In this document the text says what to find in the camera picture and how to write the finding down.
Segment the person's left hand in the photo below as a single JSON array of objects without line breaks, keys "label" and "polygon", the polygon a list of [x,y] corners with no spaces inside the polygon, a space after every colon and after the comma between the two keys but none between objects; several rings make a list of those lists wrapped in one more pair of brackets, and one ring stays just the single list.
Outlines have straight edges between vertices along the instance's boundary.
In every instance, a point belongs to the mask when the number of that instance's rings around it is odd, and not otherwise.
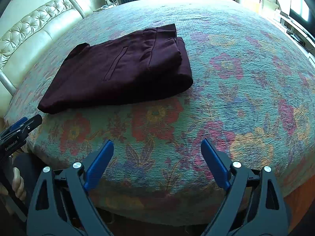
[{"label": "person's left hand", "polygon": [[[22,176],[20,175],[20,171],[18,168],[13,168],[13,180],[12,180],[12,189],[18,199],[20,199],[22,202],[25,202],[26,199],[26,190],[24,188],[24,180]],[[1,197],[7,196],[8,191],[7,189],[1,184]],[[10,207],[9,204],[5,202],[5,208],[7,209],[9,215],[13,215],[14,211]]]}]

